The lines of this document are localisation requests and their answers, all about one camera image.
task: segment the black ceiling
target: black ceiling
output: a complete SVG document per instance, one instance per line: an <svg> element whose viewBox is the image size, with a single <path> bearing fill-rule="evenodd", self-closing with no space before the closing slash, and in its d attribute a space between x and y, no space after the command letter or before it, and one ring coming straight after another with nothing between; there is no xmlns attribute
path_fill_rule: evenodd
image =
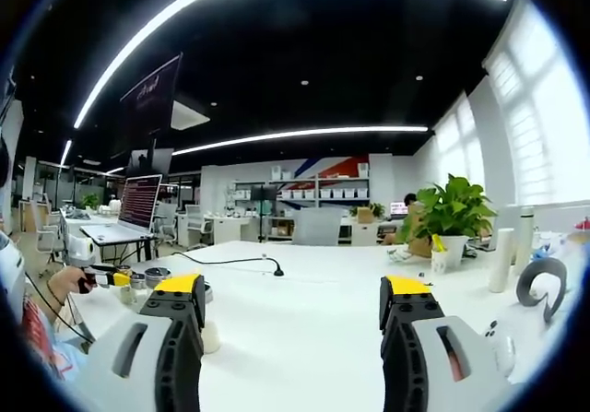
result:
<svg viewBox="0 0 590 412"><path fill-rule="evenodd" d="M111 59L171 1L52 5L17 66L25 110L20 158L59 162L72 138L67 163L95 159L103 171L123 166L128 153L112 159L121 138L113 130L119 98L178 52L184 58L176 100L211 122L170 130L159 147L310 127L432 126L481 79L481 61L510 8L499 0L201 0L138 48L74 130ZM366 152L411 155L427 137L330 135L224 147L175 157L172 169Z"/></svg>

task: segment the white storage box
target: white storage box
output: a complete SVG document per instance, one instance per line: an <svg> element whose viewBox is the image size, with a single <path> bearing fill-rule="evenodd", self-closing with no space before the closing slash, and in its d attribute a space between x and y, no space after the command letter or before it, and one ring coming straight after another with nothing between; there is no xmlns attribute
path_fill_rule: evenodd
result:
<svg viewBox="0 0 590 412"><path fill-rule="evenodd" d="M369 178L369 163L359 163L359 178L360 179L368 179Z"/></svg>
<svg viewBox="0 0 590 412"><path fill-rule="evenodd" d="M270 180L280 180L280 166L273 166L270 170Z"/></svg>

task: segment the white flower pot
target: white flower pot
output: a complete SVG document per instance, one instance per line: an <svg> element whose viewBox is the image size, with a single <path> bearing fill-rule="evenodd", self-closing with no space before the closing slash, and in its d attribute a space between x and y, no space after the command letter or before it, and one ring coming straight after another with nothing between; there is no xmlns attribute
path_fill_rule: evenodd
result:
<svg viewBox="0 0 590 412"><path fill-rule="evenodd" d="M463 250L469 240L466 235L441 235L442 244L448 254L446 256L446 269L457 268L463 258Z"/></svg>

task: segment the ceiling light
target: ceiling light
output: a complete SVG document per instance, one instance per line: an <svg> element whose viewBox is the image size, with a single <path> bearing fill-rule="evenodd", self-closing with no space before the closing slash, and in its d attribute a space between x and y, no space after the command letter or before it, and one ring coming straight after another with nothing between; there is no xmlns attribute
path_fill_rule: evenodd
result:
<svg viewBox="0 0 590 412"><path fill-rule="evenodd" d="M123 62L131 55L131 53L156 29L161 27L170 18L174 17L180 11L193 4L197 0L175 0L164 9L162 9L154 18L152 18L146 26L139 30L139 32L123 47L123 49L112 59L107 69L102 73L96 85L88 95L80 113L77 115L74 123L74 128L78 129L89 113L90 108L102 92L106 84L111 79L112 75L119 69Z"/></svg>
<svg viewBox="0 0 590 412"><path fill-rule="evenodd" d="M67 153L70 151L71 147L72 147L72 141L68 140L65 143L64 154L62 154L62 161L60 162L59 166L64 166L65 159L67 158Z"/></svg>
<svg viewBox="0 0 590 412"><path fill-rule="evenodd" d="M275 133L266 135L255 135L252 137L236 138L225 142L211 143L201 147L189 147L172 153L173 156L181 156L190 152L204 151L214 147L228 147L231 145L240 145L243 143L262 142L264 140L275 140L278 138L301 137L304 135L325 135L325 134L350 134L350 133L425 133L428 131L426 126L346 126L343 128L325 128L325 129L304 129L302 131L288 131L286 133Z"/></svg>
<svg viewBox="0 0 590 412"><path fill-rule="evenodd" d="M106 171L105 174L115 174L116 172L122 171L125 169L125 166L121 166L119 168L115 168L114 170Z"/></svg>

